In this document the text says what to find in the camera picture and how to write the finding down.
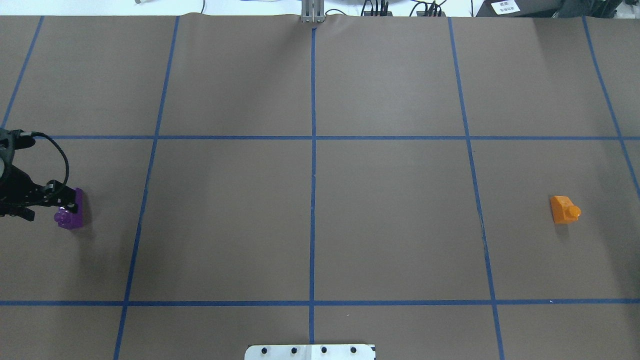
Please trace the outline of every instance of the white label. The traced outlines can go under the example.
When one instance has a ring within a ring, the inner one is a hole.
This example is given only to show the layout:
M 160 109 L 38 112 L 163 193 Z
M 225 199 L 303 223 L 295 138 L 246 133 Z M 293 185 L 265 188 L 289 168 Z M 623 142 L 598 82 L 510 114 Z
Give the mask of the white label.
M 491 6 L 493 6 L 495 13 L 498 15 L 520 11 L 520 8 L 518 7 L 518 4 L 516 4 L 515 0 L 499 1 L 497 3 L 491 3 Z

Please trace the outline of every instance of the orange block knob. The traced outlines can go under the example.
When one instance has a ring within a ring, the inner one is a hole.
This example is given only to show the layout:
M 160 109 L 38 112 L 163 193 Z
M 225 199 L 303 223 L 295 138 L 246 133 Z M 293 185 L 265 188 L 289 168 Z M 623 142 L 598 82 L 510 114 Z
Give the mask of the orange block knob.
M 556 224 L 570 224 L 578 220 L 582 213 L 580 208 L 573 205 L 566 196 L 554 196 L 551 198 L 551 212 L 554 214 Z

